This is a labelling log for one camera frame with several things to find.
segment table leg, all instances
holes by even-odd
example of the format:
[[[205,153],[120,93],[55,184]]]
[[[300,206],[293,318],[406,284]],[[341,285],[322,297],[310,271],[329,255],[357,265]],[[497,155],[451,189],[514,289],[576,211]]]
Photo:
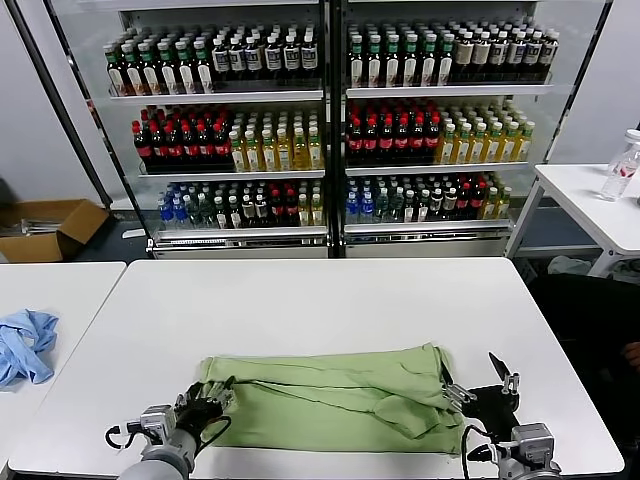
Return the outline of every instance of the table leg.
[[[538,204],[540,203],[543,195],[544,188],[540,184],[540,180],[536,178],[536,181],[533,183],[533,187],[531,187],[531,192],[529,192],[529,196],[527,197],[527,201],[524,204],[524,208],[522,209],[522,212],[520,212],[520,217],[516,222],[516,227],[513,229],[513,232],[511,232],[507,246],[504,249],[505,257],[515,257],[516,252],[522,243],[524,233],[529,227],[533,214],[538,208]]]

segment display cooler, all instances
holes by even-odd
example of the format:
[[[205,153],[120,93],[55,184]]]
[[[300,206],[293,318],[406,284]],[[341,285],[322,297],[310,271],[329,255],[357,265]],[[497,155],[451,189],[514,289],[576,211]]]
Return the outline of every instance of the display cooler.
[[[79,157],[114,163],[158,258],[501,255],[532,166],[553,152],[610,7],[606,0],[7,5]],[[491,66],[490,46],[484,58],[473,47],[468,59],[458,57],[468,44],[501,40],[503,29],[518,42],[519,27],[521,57],[527,42],[540,44],[530,68],[509,69],[505,58]],[[448,34],[462,45],[449,57]],[[447,123],[455,126],[450,138]],[[494,148],[496,123],[503,130]],[[414,144],[423,131],[424,142]],[[491,186],[495,211],[485,211]],[[469,203],[447,200],[451,187],[458,196],[467,189]],[[383,188],[386,207],[378,202]],[[411,210],[392,198],[400,192],[407,202],[407,190]],[[436,197],[434,214],[424,190]]]

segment white wall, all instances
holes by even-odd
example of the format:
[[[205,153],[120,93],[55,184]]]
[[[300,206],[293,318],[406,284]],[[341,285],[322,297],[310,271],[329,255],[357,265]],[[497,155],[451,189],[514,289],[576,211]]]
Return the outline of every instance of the white wall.
[[[58,121],[4,2],[0,2],[0,179],[15,199],[88,198],[100,204]]]

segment cable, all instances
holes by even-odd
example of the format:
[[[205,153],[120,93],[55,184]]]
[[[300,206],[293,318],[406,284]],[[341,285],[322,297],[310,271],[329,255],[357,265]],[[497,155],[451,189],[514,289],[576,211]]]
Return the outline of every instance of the cable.
[[[462,451],[462,472],[464,473],[464,479],[469,480],[469,467],[467,466],[467,437],[469,436],[469,432],[471,430],[476,431],[483,437],[491,438],[491,434],[480,430],[475,425],[467,425],[464,429],[464,433],[462,434],[462,445],[460,446],[460,450]]]

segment refrigerator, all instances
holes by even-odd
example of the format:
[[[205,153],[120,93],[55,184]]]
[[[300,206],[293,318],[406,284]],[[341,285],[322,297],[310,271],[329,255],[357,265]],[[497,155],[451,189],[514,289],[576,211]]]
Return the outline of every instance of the refrigerator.
[[[51,76],[78,141],[92,161],[113,164],[126,200],[142,221],[147,251],[156,258],[501,255],[517,220],[518,206],[531,187],[532,166],[549,161],[553,153],[611,7],[607,0],[7,0],[7,5],[25,42],[34,47],[32,56],[39,57]],[[517,75],[491,77],[482,65],[465,70],[464,55],[458,58],[465,44],[464,34],[458,35],[463,25],[475,24],[486,31],[493,24],[498,30],[505,25],[522,26],[526,31],[526,22],[532,32],[525,32],[528,36],[521,56],[536,30],[545,39],[550,38],[551,30],[559,37],[554,37],[558,48],[544,78],[521,76],[520,70]],[[455,49],[450,77],[439,82],[445,30],[455,30]],[[270,70],[267,64],[274,61],[269,57],[269,38],[274,33],[278,33],[274,48],[280,55],[279,70]],[[430,33],[437,37],[436,71],[425,84],[418,70]],[[483,37],[473,33],[478,38],[469,42],[475,45]],[[287,34],[293,34],[291,42]],[[231,39],[236,35],[234,44]],[[364,84],[354,84],[352,78],[354,35],[362,37]],[[375,35],[380,37],[379,57],[376,52],[370,56]],[[400,37],[399,70],[397,78],[387,83],[381,79],[386,78],[390,65],[390,35]],[[415,70],[408,71],[404,82],[401,72],[411,64],[406,60],[411,57],[407,46],[412,43],[411,35],[419,38]],[[215,63],[213,40],[218,38],[221,48],[226,47],[226,67],[224,62]],[[145,73],[148,50],[140,50],[145,42],[153,53],[147,63],[154,65],[157,90],[153,77],[149,80]],[[169,44],[170,60],[162,58],[160,43]],[[117,68],[109,66],[109,46],[117,51]],[[469,50],[470,58],[474,48]],[[237,49],[243,52],[241,60],[234,53]],[[200,60],[206,57],[200,64],[198,51],[205,52]],[[131,52],[133,61],[127,59]],[[309,52],[314,52],[315,64]],[[379,58],[379,64],[372,58]],[[183,61],[191,77],[182,77]],[[239,70],[234,69],[234,61],[244,62]],[[250,68],[249,62],[258,67]],[[210,83],[207,74],[200,77],[198,65],[203,64],[210,68]],[[131,65],[137,73],[129,74]],[[178,79],[173,90],[162,65],[172,65],[174,79]],[[367,83],[370,65],[378,65],[375,85]],[[120,77],[108,70],[118,70]],[[383,110],[398,112],[398,118],[391,121],[394,147],[384,155]],[[417,111],[431,121],[439,118],[438,134],[432,138],[432,148],[421,144],[406,154],[397,143],[402,137],[398,128],[404,112],[410,115],[407,126],[413,132]],[[447,143],[445,115],[453,123],[471,112],[477,119],[483,111],[511,121],[510,114],[520,112],[522,121],[513,131],[517,138],[522,137],[527,121],[534,122],[528,153],[490,161],[460,154],[443,162],[439,147]],[[371,137],[364,138],[366,132],[357,129],[354,134],[354,118],[368,125],[371,115],[376,116]],[[171,128],[166,130],[169,121]],[[300,136],[296,121],[301,123]],[[282,142],[278,135],[281,122],[285,130]],[[465,123],[455,125],[456,142]],[[469,123],[473,138],[480,137],[477,123]],[[495,122],[486,119],[486,123],[489,131]],[[238,144],[234,146],[230,134],[236,124]],[[312,126],[317,138],[310,134]],[[136,128],[142,132],[137,143]],[[249,129],[253,138],[247,135]],[[506,130],[505,126],[501,144],[509,144]],[[156,131],[159,136],[153,137]],[[181,138],[175,145],[169,139],[174,131]],[[265,141],[265,135],[269,136],[265,131],[270,132],[271,142]],[[373,142],[373,150],[354,150],[352,142],[358,135]],[[287,145],[288,163],[280,162],[281,157],[287,158],[278,150],[280,143]],[[180,151],[173,158],[167,152],[174,152],[176,145]],[[270,156],[274,155],[268,152],[270,146],[278,152],[277,160]],[[193,155],[188,154],[190,147],[195,149]],[[435,182],[451,180],[458,195],[464,183],[471,184],[472,190],[478,190],[477,207],[460,203],[458,208],[454,199],[456,210],[445,211],[443,199],[431,215],[427,201],[427,214],[421,216],[421,191],[429,190],[434,197],[432,175]],[[441,190],[449,188],[442,183]],[[494,184],[501,196],[509,187],[510,203],[502,209],[504,215],[482,215]],[[388,195],[392,188],[395,194],[400,192],[396,198],[404,201],[398,207],[400,214],[389,215],[389,206],[381,211],[381,188]],[[410,189],[414,200],[407,200]],[[353,203],[348,205],[352,190],[358,202],[355,210]],[[202,204],[201,193],[206,193]]]

